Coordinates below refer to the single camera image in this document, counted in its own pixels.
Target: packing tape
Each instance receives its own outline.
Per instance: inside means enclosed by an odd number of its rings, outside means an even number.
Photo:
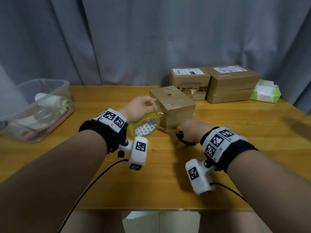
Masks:
[[[128,125],[128,129],[133,137],[148,136],[160,125],[160,118],[155,112],[146,114],[142,119]]]

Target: wooden table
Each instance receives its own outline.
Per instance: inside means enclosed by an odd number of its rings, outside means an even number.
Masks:
[[[76,111],[37,144],[0,138],[0,181],[49,149],[74,135],[82,122],[107,108],[119,109],[138,95],[149,95],[148,86],[72,86]],[[193,116],[201,121],[225,126],[248,138],[260,151],[311,181],[311,119],[283,100],[278,103],[237,101],[209,104],[197,101]],[[176,150],[174,135],[157,130],[149,140],[147,162],[141,172],[120,163],[109,170],[89,190],[78,208],[119,209],[242,209],[243,200],[222,187],[205,195],[192,191],[185,163],[204,160],[201,146]],[[97,175],[119,160],[107,155]],[[213,181],[235,186],[224,172],[212,172]]]

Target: black wire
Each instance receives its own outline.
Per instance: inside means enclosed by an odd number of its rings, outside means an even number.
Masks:
[[[235,191],[232,190],[231,188],[229,188],[229,187],[227,187],[227,186],[225,186],[225,185],[223,185],[223,184],[221,184],[221,183],[218,183],[218,182],[211,182],[210,185],[220,185],[220,186],[222,186],[222,187],[224,187],[224,188],[226,188],[226,189],[232,191],[232,192],[235,193],[237,196],[239,196],[242,200],[244,200],[246,203],[248,203],[248,202],[246,201],[246,199],[244,199],[244,197],[241,196],[239,193],[235,192]]]
[[[109,168],[107,168],[105,171],[102,172],[102,174],[100,174],[90,185],[89,187],[83,192],[83,194],[80,196],[80,198],[77,200],[77,202],[75,203],[75,205],[72,207],[72,209],[70,210],[70,212],[68,213],[66,219],[64,220],[64,222],[62,223],[60,229],[58,230],[58,233],[60,233],[62,231],[62,229],[64,228],[64,225],[66,224],[68,218],[70,217],[70,215],[72,214],[73,210],[76,208],[76,206],[78,205],[78,203],[80,202],[80,200],[83,198],[83,196],[87,193],[87,191],[92,187],[92,185],[94,185],[95,182],[97,182],[97,180],[103,176],[110,168],[112,168],[113,166],[115,166],[118,163],[121,162],[128,162],[128,159],[122,159],[119,160],[118,162],[115,162],[113,165],[111,165]]]

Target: thigh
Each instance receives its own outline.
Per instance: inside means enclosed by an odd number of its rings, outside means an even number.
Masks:
[[[199,233],[262,233],[262,223],[252,211],[213,211],[200,213]]]
[[[74,211],[61,233],[125,233],[119,211]]]

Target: green and white package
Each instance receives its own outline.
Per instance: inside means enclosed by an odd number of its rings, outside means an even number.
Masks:
[[[260,79],[250,99],[255,101],[276,103],[280,96],[281,92],[277,85],[274,85],[272,81]]]

